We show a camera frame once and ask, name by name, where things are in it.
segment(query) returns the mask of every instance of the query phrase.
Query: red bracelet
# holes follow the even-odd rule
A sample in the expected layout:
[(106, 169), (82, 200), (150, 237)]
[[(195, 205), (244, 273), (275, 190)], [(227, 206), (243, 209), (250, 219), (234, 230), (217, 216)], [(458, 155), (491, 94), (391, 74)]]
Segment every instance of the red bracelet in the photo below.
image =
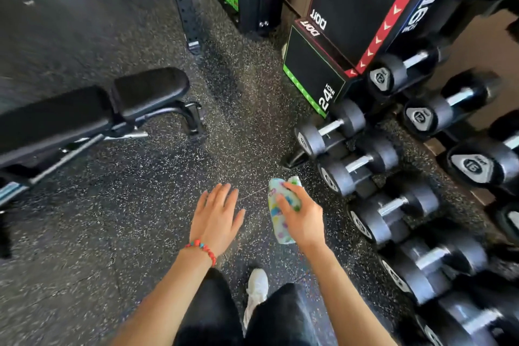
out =
[(209, 255), (209, 257), (211, 258), (211, 260), (213, 261), (213, 266), (215, 266), (217, 264), (217, 258), (214, 257), (214, 253), (211, 252), (211, 249), (209, 249), (209, 246), (202, 244), (199, 239), (195, 239), (193, 242), (187, 244), (185, 247), (191, 247), (191, 246), (199, 247), (204, 252), (206, 252)]

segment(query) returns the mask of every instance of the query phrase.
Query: black pants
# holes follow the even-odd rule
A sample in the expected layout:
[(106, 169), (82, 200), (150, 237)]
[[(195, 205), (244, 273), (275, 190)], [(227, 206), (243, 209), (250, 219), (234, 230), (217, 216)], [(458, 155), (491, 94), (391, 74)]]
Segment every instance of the black pants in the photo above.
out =
[(178, 329), (173, 346), (318, 346), (299, 287), (288, 283), (258, 305), (243, 337), (229, 285), (207, 272)]

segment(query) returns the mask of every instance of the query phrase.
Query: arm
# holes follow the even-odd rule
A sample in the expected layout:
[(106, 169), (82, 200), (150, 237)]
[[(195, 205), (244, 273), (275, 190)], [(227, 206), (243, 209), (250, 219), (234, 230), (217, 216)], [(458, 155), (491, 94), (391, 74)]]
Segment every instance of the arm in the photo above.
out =
[(277, 203), (292, 238), (307, 257), (319, 282), (324, 304), (340, 346), (396, 346), (357, 292), (346, 272), (324, 241), (322, 208), (301, 186), (284, 184), (301, 200), (295, 212), (279, 194)]
[[(216, 257), (224, 253), (243, 223), (234, 217), (238, 190), (218, 184), (198, 201), (189, 240), (201, 240)], [(187, 308), (211, 268), (209, 255), (197, 247), (182, 249), (171, 269), (123, 325), (112, 346), (171, 346)]]

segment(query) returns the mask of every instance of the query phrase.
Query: white sneaker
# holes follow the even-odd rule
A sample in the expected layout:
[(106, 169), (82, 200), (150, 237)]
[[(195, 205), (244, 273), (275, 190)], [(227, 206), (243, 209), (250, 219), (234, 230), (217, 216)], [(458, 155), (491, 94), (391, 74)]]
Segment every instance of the white sneaker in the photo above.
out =
[(268, 278), (267, 273), (261, 268), (256, 268), (252, 271), (251, 277), (249, 278), (249, 286), (247, 287), (247, 294), (249, 295), (249, 301), (247, 302), (245, 315), (243, 315), (243, 326), (245, 329), (249, 326), (252, 312), (254, 312), (256, 306), (267, 299)]

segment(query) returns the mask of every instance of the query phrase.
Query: black padding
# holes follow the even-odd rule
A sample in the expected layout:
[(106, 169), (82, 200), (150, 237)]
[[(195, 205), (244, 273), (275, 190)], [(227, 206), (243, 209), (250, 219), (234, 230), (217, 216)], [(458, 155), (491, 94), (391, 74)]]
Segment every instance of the black padding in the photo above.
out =
[(89, 86), (0, 115), (0, 167), (113, 126), (109, 96)]
[(133, 121), (166, 106), (189, 91), (187, 75), (174, 67), (143, 71), (114, 81), (112, 97), (117, 112)]

